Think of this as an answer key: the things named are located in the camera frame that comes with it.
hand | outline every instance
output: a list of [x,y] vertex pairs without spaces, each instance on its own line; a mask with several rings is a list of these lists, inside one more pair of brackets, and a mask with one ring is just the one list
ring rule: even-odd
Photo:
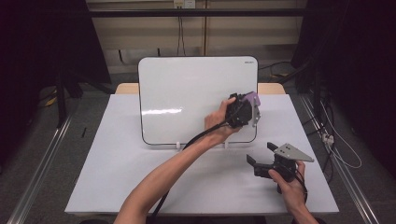
[[[305,164],[302,161],[297,161],[298,171],[297,174],[302,180],[304,180]],[[286,208],[293,215],[295,212],[305,208],[304,201],[304,189],[297,179],[294,179],[290,183],[286,182],[283,177],[275,170],[270,170],[268,174],[282,189],[282,196],[285,202]]]
[[[225,112],[227,111],[227,105],[232,104],[235,101],[235,97],[224,100],[221,102],[219,110],[212,112],[205,117],[205,130],[223,122],[225,120]],[[205,138],[209,138],[210,146],[216,146],[223,143],[231,134],[239,132],[241,128],[233,129],[227,124],[216,129],[215,131],[208,133]]]

person's left arm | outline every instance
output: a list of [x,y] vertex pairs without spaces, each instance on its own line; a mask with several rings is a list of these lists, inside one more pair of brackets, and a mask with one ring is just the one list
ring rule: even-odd
[[[235,98],[223,101],[218,111],[208,115],[205,118],[205,128],[209,129],[224,121],[227,105],[234,100]],[[220,127],[158,166],[132,190],[114,223],[146,223],[146,216],[151,207],[176,183],[187,168],[210,148],[224,142],[228,136],[238,131],[239,129],[228,126]]]

person's left hand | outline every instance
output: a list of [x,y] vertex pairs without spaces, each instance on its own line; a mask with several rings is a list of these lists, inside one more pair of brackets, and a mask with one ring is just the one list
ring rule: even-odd
[[[205,117],[205,130],[223,122],[225,120],[225,112],[227,111],[227,105],[232,104],[235,101],[235,97],[224,100],[221,102],[219,110],[212,112]],[[205,137],[209,138],[210,145],[213,147],[215,145],[223,143],[231,134],[239,132],[241,128],[231,128],[228,124],[224,124],[222,127],[216,129],[215,131],[208,133]]]

person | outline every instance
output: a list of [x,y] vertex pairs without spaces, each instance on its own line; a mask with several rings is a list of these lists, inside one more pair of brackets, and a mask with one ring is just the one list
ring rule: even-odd
[[[227,105],[234,101],[235,98],[231,98],[221,102],[219,110],[206,116],[205,129],[224,121]],[[151,207],[177,182],[181,175],[210,148],[223,143],[231,134],[237,133],[239,130],[240,128],[221,126],[155,168],[125,199],[114,223],[146,223],[146,217]],[[298,171],[304,178],[305,165],[302,161],[297,161],[297,164]],[[300,183],[297,180],[286,182],[275,170],[270,170],[269,175],[282,189],[286,208],[293,215],[294,220],[298,223],[317,223],[305,206],[304,191]]]

person's right arm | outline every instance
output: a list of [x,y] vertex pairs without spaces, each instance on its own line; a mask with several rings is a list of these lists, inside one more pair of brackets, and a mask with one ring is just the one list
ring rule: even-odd
[[[305,164],[302,161],[297,161],[298,171],[304,178]],[[308,211],[304,201],[304,190],[300,182],[296,179],[290,183],[286,182],[283,177],[275,170],[270,170],[269,175],[282,189],[283,200],[285,201],[288,212],[294,217],[299,224],[318,223],[312,214]]]

